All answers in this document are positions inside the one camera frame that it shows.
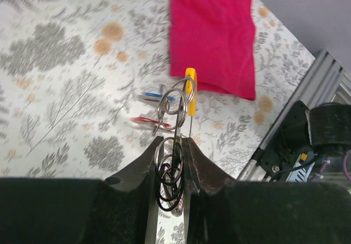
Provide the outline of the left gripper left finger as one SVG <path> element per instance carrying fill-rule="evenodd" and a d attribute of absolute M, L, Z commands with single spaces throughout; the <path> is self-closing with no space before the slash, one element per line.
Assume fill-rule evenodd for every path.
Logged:
<path fill-rule="evenodd" d="M 156 137 L 104 179 L 1 179 L 1 243 L 154 243 Z"/>

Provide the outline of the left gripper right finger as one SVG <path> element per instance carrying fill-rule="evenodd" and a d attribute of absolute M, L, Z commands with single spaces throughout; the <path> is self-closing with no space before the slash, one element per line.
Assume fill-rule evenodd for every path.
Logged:
<path fill-rule="evenodd" d="M 238 181 L 185 138 L 186 243 L 350 243 L 350 192 L 328 183 Z"/>

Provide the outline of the red tag key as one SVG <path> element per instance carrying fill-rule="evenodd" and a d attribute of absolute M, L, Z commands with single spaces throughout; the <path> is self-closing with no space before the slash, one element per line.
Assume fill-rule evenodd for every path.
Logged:
<path fill-rule="evenodd" d="M 157 130 L 160 127 L 158 121 L 146 117 L 131 117 L 130 121 L 136 129 Z"/>

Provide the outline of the silver keyring bunch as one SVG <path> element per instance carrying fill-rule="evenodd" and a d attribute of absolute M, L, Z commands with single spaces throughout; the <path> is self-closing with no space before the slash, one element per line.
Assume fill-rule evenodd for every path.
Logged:
<path fill-rule="evenodd" d="M 180 129 L 189 116 L 190 97 L 185 91 L 189 80 L 191 78 L 185 76 L 163 95 L 163 99 L 174 97 L 174 103 L 161 100 L 157 108 L 157 121 L 160 125 L 157 130 L 162 127 L 174 134 L 164 138 L 155 149 L 156 201 L 161 210 L 170 212 L 175 217 L 183 214 L 184 136 Z"/>

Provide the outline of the blue tag key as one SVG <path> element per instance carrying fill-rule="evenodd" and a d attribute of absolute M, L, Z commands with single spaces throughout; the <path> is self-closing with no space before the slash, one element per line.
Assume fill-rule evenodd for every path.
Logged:
<path fill-rule="evenodd" d="M 164 99 L 162 97 L 163 97 L 162 94 L 147 93 L 147 92 L 137 95 L 137 99 L 139 101 L 152 106 L 157 106 L 161 100 L 163 100 L 166 103 L 174 103 L 176 101 L 174 97 L 168 97 Z"/>

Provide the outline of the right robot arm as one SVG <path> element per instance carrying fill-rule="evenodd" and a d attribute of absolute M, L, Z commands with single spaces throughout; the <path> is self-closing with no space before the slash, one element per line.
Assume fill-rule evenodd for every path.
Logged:
<path fill-rule="evenodd" d="M 343 157 L 350 150 L 350 105 L 324 103 L 308 109 L 298 103 L 295 117 L 281 131 L 281 144 L 292 154 L 311 152 L 314 163 L 324 157 Z"/>

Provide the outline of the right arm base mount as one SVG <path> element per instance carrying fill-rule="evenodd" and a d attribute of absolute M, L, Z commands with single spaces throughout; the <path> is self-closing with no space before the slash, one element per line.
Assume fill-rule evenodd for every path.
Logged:
<path fill-rule="evenodd" d="M 306 113 L 308 107 L 295 102 L 286 115 L 280 115 L 273 136 L 259 153 L 257 163 L 272 180 L 285 180 L 301 154 L 312 151 Z"/>

